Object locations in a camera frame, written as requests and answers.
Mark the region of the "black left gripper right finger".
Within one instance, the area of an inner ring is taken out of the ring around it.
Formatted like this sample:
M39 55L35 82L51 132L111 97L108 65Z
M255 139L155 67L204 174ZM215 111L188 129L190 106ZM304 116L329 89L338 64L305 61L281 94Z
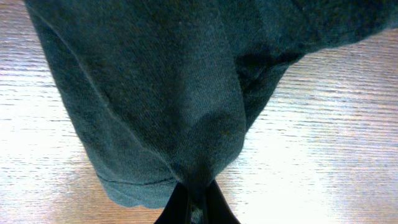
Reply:
M206 215L208 224L240 224L214 180L206 189Z

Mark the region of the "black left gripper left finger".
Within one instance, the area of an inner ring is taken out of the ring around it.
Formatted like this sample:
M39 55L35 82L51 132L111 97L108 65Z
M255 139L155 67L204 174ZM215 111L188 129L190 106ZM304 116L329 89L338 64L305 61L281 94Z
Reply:
M178 183L155 224L189 224L189 195Z

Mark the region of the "dark green t-shirt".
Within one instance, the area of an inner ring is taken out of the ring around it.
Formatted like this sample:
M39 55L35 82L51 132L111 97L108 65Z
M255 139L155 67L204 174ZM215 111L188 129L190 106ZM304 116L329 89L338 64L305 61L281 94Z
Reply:
M63 104L108 197L195 200L304 55L397 26L383 0L30 0Z

